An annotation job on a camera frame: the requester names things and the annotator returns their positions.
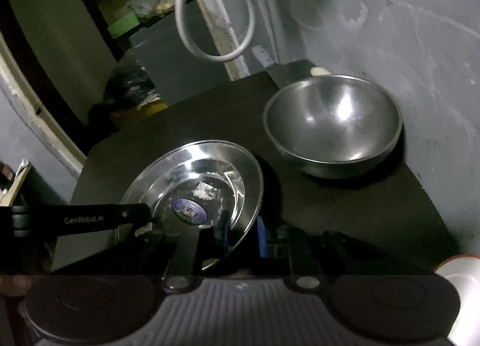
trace sticker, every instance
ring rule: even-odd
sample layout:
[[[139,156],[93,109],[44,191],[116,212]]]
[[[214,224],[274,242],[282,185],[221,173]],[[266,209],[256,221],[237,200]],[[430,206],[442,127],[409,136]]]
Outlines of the sticker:
[[[181,221],[190,225],[205,224],[208,219],[205,209],[186,198],[175,200],[172,209]]]

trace stainless steel plate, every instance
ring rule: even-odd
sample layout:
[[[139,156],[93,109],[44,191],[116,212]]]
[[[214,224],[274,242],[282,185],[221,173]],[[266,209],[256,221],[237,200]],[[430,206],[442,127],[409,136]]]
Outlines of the stainless steel plate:
[[[233,250],[255,221],[262,195],[260,165],[248,150],[228,141],[205,140],[184,145],[153,162],[134,180],[122,203],[147,204],[154,217],[152,228],[170,237],[181,236],[186,228],[216,226],[220,215],[228,212],[229,247]],[[191,213],[174,211],[181,198],[194,203]],[[118,232],[123,240],[126,231]]]

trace white cable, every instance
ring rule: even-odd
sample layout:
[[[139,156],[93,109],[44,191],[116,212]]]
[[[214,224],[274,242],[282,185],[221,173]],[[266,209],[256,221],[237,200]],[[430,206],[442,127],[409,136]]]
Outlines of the white cable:
[[[191,39],[190,34],[185,25],[185,1],[184,0],[175,0],[175,21],[177,23],[177,30],[180,38],[185,45],[185,47],[190,51],[190,53],[199,59],[207,60],[210,62],[229,62],[231,60],[239,57],[244,50],[248,48],[248,45],[251,43],[251,39],[254,37],[255,31],[255,7],[252,0],[246,0],[248,8],[248,29],[245,38],[242,43],[232,52],[223,55],[223,56],[213,56],[208,53],[203,52],[195,42]]]

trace stainless steel bowl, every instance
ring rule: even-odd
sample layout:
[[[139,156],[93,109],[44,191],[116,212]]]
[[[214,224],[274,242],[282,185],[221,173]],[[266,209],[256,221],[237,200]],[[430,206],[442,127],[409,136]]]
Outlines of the stainless steel bowl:
[[[265,106],[263,126],[278,151],[305,173],[349,178],[370,170],[392,151],[402,115],[379,85],[330,75],[278,91]]]
[[[229,249],[233,250],[255,221],[262,195],[262,171],[248,150],[228,141],[206,140],[157,159],[134,180],[121,201],[150,206],[154,218],[151,227],[169,237],[181,236],[186,228],[215,227],[220,216],[228,212]],[[181,198],[196,204],[193,211],[173,209]],[[119,229],[119,240],[127,233]]]

